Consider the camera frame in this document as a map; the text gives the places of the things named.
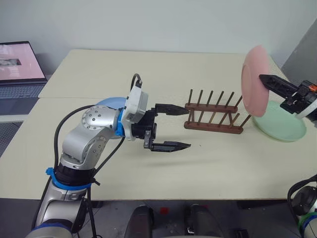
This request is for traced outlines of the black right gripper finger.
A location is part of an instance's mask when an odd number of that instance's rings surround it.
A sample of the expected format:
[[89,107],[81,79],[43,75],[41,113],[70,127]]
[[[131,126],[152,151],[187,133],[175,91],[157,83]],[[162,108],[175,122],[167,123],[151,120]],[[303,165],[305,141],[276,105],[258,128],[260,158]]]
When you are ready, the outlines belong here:
[[297,86],[277,75],[260,74],[259,78],[266,89],[284,99],[291,97],[298,91]]

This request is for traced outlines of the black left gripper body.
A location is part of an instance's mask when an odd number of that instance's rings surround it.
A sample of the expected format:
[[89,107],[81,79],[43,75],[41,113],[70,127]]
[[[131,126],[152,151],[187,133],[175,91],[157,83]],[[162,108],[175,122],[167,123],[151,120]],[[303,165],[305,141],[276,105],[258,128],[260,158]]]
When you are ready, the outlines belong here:
[[138,123],[132,124],[132,135],[135,138],[142,139],[146,149],[156,149],[154,140],[157,130],[157,124],[155,123],[157,115],[156,108],[151,108],[145,112]]

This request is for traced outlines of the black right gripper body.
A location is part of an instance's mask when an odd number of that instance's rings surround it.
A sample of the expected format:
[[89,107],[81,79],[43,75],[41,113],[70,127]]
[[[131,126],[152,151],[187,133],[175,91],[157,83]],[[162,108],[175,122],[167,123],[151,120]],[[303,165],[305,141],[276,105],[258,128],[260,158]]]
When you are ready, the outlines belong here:
[[293,114],[299,114],[317,99],[317,85],[304,80],[299,86],[288,83],[285,101],[281,108]]

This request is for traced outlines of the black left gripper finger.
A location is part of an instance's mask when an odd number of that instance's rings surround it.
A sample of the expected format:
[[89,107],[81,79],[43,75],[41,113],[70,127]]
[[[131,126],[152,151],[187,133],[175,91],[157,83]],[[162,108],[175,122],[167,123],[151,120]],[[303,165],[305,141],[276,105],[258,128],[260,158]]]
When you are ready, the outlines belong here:
[[165,141],[164,143],[153,143],[151,145],[151,151],[153,152],[175,152],[183,149],[187,149],[191,144],[176,142],[176,141]]
[[177,105],[172,104],[155,104],[156,113],[166,114],[168,116],[180,116],[189,114],[189,111]]

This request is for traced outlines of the pink plate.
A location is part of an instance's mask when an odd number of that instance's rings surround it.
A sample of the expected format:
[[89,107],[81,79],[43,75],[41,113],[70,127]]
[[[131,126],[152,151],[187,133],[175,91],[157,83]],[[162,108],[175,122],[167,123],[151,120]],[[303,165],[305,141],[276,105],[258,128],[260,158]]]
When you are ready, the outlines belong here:
[[261,45],[253,47],[247,54],[241,72],[242,100],[246,111],[255,117],[265,114],[269,90],[260,80],[261,74],[269,74],[268,55]]

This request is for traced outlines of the wooden dish rack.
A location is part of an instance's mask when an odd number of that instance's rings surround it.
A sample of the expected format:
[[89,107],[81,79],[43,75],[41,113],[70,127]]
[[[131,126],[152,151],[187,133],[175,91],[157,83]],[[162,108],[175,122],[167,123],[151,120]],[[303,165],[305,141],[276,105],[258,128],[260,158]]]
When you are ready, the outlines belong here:
[[207,101],[202,103],[203,90],[200,90],[197,101],[193,101],[193,92],[189,92],[188,101],[185,104],[185,109],[189,111],[187,120],[184,122],[184,128],[190,130],[241,134],[244,131],[245,124],[252,118],[247,115],[246,118],[238,124],[240,117],[239,105],[242,102],[240,97],[236,103],[230,105],[234,92],[231,92],[228,99],[223,102],[222,98],[224,91],[221,91],[215,103],[213,103],[213,90],[210,91]]

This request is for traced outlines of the green plate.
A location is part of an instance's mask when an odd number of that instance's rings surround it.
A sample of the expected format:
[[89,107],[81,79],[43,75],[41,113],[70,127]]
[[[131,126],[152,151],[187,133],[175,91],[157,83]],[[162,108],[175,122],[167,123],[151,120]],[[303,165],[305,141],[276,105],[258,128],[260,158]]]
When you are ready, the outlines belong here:
[[262,117],[253,117],[253,122],[266,135],[284,142],[297,141],[307,132],[302,119],[297,119],[275,101],[269,101],[265,114]]

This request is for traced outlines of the blue plate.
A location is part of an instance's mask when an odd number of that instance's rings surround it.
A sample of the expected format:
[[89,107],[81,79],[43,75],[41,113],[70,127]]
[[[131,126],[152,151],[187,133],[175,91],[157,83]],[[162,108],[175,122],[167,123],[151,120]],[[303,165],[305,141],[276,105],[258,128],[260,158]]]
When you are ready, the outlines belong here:
[[102,105],[108,108],[112,108],[115,110],[121,110],[124,108],[126,103],[126,98],[125,97],[110,97],[103,99],[102,101],[99,101],[97,105]]

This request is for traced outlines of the grey open laptop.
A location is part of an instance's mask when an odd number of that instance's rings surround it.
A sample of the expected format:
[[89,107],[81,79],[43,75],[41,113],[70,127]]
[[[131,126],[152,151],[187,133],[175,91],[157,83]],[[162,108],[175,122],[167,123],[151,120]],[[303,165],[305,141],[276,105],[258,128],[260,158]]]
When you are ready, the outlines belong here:
[[0,116],[29,114],[47,81],[30,42],[0,43]]

